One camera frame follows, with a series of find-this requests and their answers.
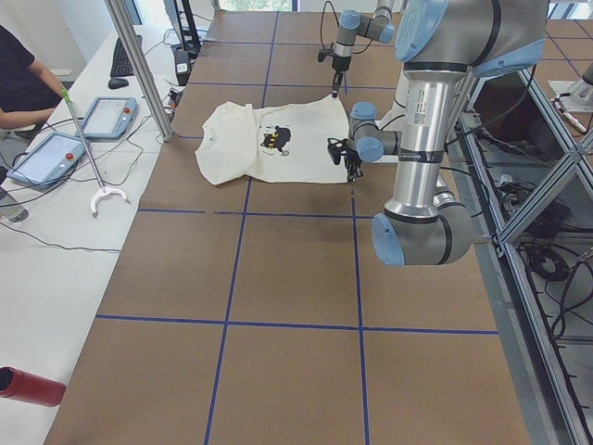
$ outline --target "red can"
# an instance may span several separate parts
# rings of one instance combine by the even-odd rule
[[[0,368],[0,397],[43,406],[56,406],[66,391],[63,383],[11,367]]]

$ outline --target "person's arm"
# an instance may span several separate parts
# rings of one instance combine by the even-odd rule
[[[54,75],[54,73],[46,67],[43,63],[41,63],[37,58],[33,61],[31,65],[29,65],[29,71],[39,77],[44,83],[49,86],[54,93],[62,97],[62,90],[64,89],[64,85],[59,79]]]
[[[53,112],[54,108],[47,108],[38,111],[10,111],[6,113],[0,108],[0,128],[3,130],[13,130],[15,128],[45,122]]]

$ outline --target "brown tile floor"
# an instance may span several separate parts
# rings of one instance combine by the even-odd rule
[[[329,94],[318,19],[215,17],[208,38],[227,43],[196,64],[48,445],[529,443],[473,251],[406,269],[373,253],[393,166],[340,185],[214,187],[198,172],[201,125],[224,101]],[[576,51],[586,27],[569,26],[549,29],[544,80],[572,68],[561,48]],[[386,57],[372,46],[357,63]],[[235,62],[246,72],[216,75]],[[388,66],[372,82],[353,72],[345,107],[369,97],[383,114]]]

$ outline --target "label on robot arm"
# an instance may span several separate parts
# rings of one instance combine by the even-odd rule
[[[435,88],[411,88],[408,98],[408,110],[406,111],[406,122],[409,125],[430,127],[432,123],[432,110],[435,106]]]

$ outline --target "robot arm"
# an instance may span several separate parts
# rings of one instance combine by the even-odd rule
[[[449,116],[455,88],[469,71],[476,78],[499,76],[537,63],[548,3],[409,1],[396,44],[409,82],[399,164],[393,196],[372,224],[375,250],[386,264],[445,264],[469,249],[469,213],[439,176],[448,123],[458,118]],[[373,156],[391,150],[384,144],[389,138],[371,132],[356,141],[359,153],[372,143]]]
[[[396,28],[391,23],[394,2],[395,0],[378,0],[372,19],[354,10],[346,10],[340,16],[335,46],[320,50],[318,57],[320,62],[327,56],[333,59],[332,68],[335,75],[332,81],[332,97],[337,97],[344,73],[350,68],[357,35],[383,44],[388,44],[394,38]]]

